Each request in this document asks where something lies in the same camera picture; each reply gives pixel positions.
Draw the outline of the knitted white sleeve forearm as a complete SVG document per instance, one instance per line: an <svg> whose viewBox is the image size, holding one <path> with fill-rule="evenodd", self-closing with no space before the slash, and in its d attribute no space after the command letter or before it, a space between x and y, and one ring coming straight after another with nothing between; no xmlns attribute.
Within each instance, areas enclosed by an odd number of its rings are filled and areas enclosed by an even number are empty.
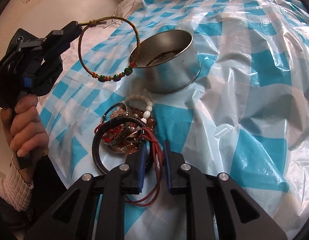
<svg viewBox="0 0 309 240"><path fill-rule="evenodd" d="M26 211L33 188L33 181L24 181L12 157L8 174L5 178L0 178L0 197L16 211Z"/></svg>

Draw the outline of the person's left hand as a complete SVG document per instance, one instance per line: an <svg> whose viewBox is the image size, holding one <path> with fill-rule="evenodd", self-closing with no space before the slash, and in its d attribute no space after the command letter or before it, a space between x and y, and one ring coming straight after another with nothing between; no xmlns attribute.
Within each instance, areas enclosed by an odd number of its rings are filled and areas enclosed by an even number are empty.
<svg viewBox="0 0 309 240"><path fill-rule="evenodd" d="M38 97L28 94L21 98L14 109L3 108L0 111L3 130L15 166L17 157L31 157L32 165L19 170L26 184L31 184L36 163L48 153L49 136L37 111Z"/></svg>

